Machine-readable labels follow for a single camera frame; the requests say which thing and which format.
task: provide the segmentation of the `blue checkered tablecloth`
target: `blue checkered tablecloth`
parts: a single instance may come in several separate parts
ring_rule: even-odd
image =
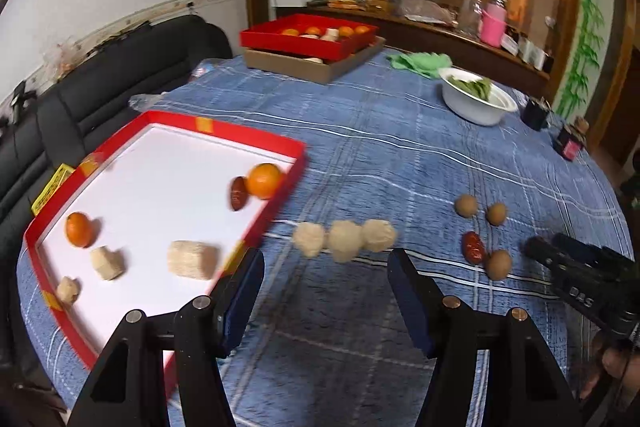
[[[573,163],[517,114],[491,128],[468,123],[442,101],[440,81],[389,67],[385,51],[329,86],[248,70],[241,57],[169,93],[154,108],[254,126],[306,142],[305,174],[264,236],[266,273],[241,346],[220,361],[239,425],[413,426],[433,370],[412,347],[386,280],[386,253],[347,264],[306,259],[292,247],[297,223],[390,220],[397,245],[445,294],[473,308],[532,316],[569,378],[588,356],[591,325],[551,293],[548,274],[520,243],[568,233],[628,256],[625,219],[606,177],[582,152]],[[507,89],[522,103],[524,97]],[[490,227],[453,212],[462,193],[509,218]],[[476,230],[489,250],[506,248],[513,272],[500,282],[465,262],[460,237]],[[17,266],[24,316],[44,367],[69,407],[87,371],[42,301],[29,256]],[[478,426],[488,356],[479,353],[468,424]],[[172,425],[183,425],[177,394]]]

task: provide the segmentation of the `cardboard box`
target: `cardboard box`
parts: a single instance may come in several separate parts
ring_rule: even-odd
[[[244,62],[247,68],[286,74],[287,76],[309,80],[317,84],[329,84],[339,76],[367,62],[373,55],[382,50],[385,42],[382,37],[376,37],[376,41],[372,45],[351,55],[351,57],[332,64],[318,64],[304,58],[287,57],[287,55],[249,49],[244,52]]]

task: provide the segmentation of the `green cloth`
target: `green cloth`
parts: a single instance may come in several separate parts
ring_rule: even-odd
[[[396,70],[409,70],[426,77],[437,77],[440,68],[452,66],[449,55],[437,53],[401,53],[387,55],[386,58],[391,61],[391,67]]]

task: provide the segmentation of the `red date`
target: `red date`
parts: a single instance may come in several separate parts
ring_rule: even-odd
[[[476,232],[466,232],[462,236],[462,253],[471,264],[480,264],[486,258],[482,239]]]
[[[246,190],[244,178],[242,178],[242,176],[234,178],[229,187],[229,203],[231,204],[231,209],[237,212],[246,205],[248,199],[249,193]]]

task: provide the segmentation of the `black sofa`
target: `black sofa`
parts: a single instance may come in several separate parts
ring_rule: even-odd
[[[78,166],[137,115],[129,97],[175,89],[209,57],[231,58],[231,48],[200,17],[143,25],[47,90],[0,143],[0,369],[15,389],[38,396],[52,389],[24,328],[15,280],[31,204],[61,163]]]

